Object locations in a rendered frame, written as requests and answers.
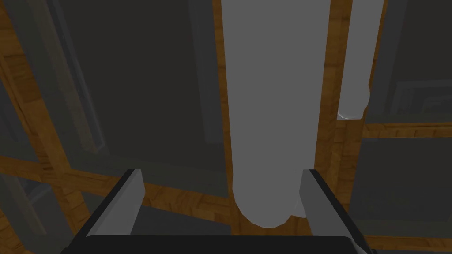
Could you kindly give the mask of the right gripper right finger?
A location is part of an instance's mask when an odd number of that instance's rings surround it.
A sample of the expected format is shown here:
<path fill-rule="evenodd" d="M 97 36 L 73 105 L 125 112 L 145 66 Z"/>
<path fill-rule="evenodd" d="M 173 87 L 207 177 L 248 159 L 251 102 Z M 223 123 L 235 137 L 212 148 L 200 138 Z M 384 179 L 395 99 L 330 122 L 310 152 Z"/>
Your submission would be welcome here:
<path fill-rule="evenodd" d="M 303 171 L 299 195 L 313 235 L 353 237 L 353 221 L 318 171 Z"/>

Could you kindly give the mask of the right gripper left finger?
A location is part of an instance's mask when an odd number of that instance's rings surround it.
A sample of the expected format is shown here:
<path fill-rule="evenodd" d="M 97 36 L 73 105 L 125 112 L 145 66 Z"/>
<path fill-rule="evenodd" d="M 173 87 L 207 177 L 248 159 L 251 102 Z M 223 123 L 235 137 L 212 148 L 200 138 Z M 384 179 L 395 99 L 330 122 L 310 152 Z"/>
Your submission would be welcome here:
<path fill-rule="evenodd" d="M 129 235 L 145 195 L 140 169 L 129 169 L 90 217 L 91 235 Z"/>

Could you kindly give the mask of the brown wooden cupboard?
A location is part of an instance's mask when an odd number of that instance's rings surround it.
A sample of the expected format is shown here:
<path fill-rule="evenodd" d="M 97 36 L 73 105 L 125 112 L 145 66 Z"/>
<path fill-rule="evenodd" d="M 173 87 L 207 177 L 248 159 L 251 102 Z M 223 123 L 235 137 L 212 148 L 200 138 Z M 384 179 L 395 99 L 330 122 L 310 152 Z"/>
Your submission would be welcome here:
<path fill-rule="evenodd" d="M 331 106 L 338 104 L 338 75 L 342 72 L 342 59 L 345 57 L 345 35 L 348 32 L 348 16 L 352 0 L 333 0 L 333 15 L 330 25 L 339 25 L 336 35 L 329 33 L 327 49 L 333 49 L 337 42 L 337 60 L 328 66 L 332 78 L 328 86 L 332 94 L 322 92 L 320 111 L 321 136 L 317 139 L 315 168 L 320 171 L 332 192 L 346 211 L 352 198 L 356 167 L 363 138 L 382 138 L 384 141 L 412 141 L 415 138 L 452 138 L 452 122 L 448 123 L 394 123 L 365 124 L 363 120 L 332 120 L 332 114 L 325 110 L 327 99 Z M 0 80 L 4 83 L 8 98 L 27 141 L 31 142 L 37 162 L 24 159 L 0 159 L 0 172 L 25 177 L 57 187 L 57 200 L 70 221 L 72 230 L 81 224 L 77 216 L 87 219 L 87 206 L 82 193 L 106 196 L 118 177 L 112 169 L 107 173 L 94 173 L 78 170 L 70 165 L 68 148 L 62 145 L 63 134 L 57 131 L 55 121 L 45 103 L 33 70 L 44 68 L 50 73 L 44 84 L 56 82 L 70 86 L 69 97 L 76 104 L 77 122 L 82 131 L 77 135 L 90 134 L 87 119 L 81 112 L 81 103 L 75 99 L 75 83 L 71 77 L 68 63 L 62 56 L 63 50 L 55 38 L 56 27 L 50 25 L 50 9 L 44 0 L 0 0 Z M 147 183 L 144 205 L 218 222 L 232 226 L 233 235 L 307 233 L 306 219 L 291 217 L 288 222 L 276 229 L 253 226 L 244 216 L 239 215 L 235 200 L 219 194 L 207 194 L 206 190 L 192 191 L 187 187 L 177 188 L 174 183 Z"/>

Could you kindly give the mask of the dark grey drawer front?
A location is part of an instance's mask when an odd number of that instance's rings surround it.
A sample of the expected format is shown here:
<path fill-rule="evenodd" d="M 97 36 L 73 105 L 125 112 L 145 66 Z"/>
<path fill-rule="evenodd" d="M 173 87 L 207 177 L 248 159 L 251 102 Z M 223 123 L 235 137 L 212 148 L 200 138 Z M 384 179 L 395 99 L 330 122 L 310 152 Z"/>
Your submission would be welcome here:
<path fill-rule="evenodd" d="M 452 238 L 452 138 L 364 139 L 349 215 L 364 235 Z"/>

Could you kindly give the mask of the dark grey cupboard door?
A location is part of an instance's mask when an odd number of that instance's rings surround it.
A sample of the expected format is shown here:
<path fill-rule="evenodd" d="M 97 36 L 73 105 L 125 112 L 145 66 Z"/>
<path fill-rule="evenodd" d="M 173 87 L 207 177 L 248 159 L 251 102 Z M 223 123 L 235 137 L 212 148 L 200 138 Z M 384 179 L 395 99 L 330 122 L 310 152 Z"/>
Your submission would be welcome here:
<path fill-rule="evenodd" d="M 212 0 L 47 0 L 82 123 L 75 169 L 227 197 Z"/>
<path fill-rule="evenodd" d="M 388 0 L 365 122 L 452 122 L 452 0 Z"/>

